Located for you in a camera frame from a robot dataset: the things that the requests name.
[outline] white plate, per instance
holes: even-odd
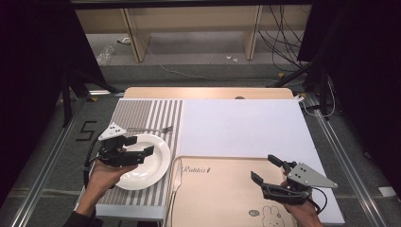
[[[136,144],[128,146],[127,151],[143,150],[150,146],[154,146],[154,150],[143,164],[121,176],[116,185],[126,190],[140,190],[157,183],[165,175],[171,160],[170,148],[162,138],[153,134],[136,136]]]

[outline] black curtain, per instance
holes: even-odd
[[[61,93],[61,76],[79,69],[104,81],[69,1],[57,3],[0,1],[0,204],[48,124]],[[83,82],[70,79],[85,93]]]
[[[300,53],[304,61],[311,60],[322,46],[323,34],[334,18],[326,15],[340,10],[331,7],[339,1],[316,2],[306,27],[304,52]],[[400,196],[401,6],[393,0],[350,3],[325,56],[324,67],[365,150]]]

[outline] cable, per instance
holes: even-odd
[[[335,101],[334,94],[333,94],[333,89],[331,88],[330,83],[327,82],[327,84],[328,84],[328,87],[330,88],[331,96],[333,97],[333,110],[332,110],[332,112],[330,114],[328,114],[328,115],[315,115],[313,113],[310,113],[307,110],[307,107],[306,107],[305,103],[303,101],[301,101],[301,103],[304,105],[304,108],[305,108],[305,111],[307,112],[307,114],[313,115],[313,116],[316,116],[316,117],[327,117],[327,116],[331,116],[334,113],[334,111],[336,110],[336,101]]]
[[[320,208],[320,212],[318,213],[318,215],[324,210],[324,208],[326,207],[326,205],[327,205],[327,196],[326,196],[326,194],[321,190],[321,189],[319,189],[319,188],[317,188],[317,187],[312,187],[312,189],[315,189],[315,190],[318,190],[318,191],[320,191],[323,195],[324,195],[324,206],[322,207],[322,208]]]

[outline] fork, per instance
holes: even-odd
[[[146,129],[146,128],[127,128],[127,131],[158,131],[159,133],[168,133],[173,130],[173,126],[165,127],[162,129]]]

